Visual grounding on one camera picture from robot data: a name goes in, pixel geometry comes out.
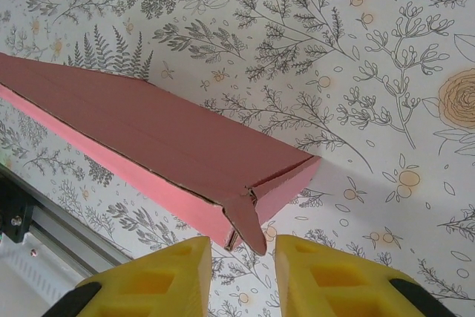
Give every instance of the black bracket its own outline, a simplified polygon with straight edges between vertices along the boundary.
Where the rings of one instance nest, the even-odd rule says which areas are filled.
[[[0,233],[21,243],[30,228],[34,203],[25,190],[0,173]]]

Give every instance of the floral wallpaper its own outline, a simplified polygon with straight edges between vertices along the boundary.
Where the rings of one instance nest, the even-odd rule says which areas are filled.
[[[208,317],[280,316],[277,234],[401,269],[474,315],[475,0],[0,4],[1,52],[134,76],[324,158],[263,225],[266,256],[213,246]],[[0,111],[1,163],[126,254],[197,234],[8,102]]]

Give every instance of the cardboard flap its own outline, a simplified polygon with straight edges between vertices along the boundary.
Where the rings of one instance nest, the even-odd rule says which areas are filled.
[[[223,206],[223,213],[243,241],[259,255],[265,255],[267,241],[252,200],[250,193],[235,200],[228,200]]]

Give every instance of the orange rose illustration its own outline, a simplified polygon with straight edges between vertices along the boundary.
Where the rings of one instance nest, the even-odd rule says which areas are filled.
[[[475,69],[452,76],[439,89],[441,120],[467,129],[475,129]]]

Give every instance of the pink cardboard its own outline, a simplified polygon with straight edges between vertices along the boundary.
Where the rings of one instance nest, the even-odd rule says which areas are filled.
[[[125,76],[0,53],[0,97],[219,245],[265,254],[261,224],[319,157]]]

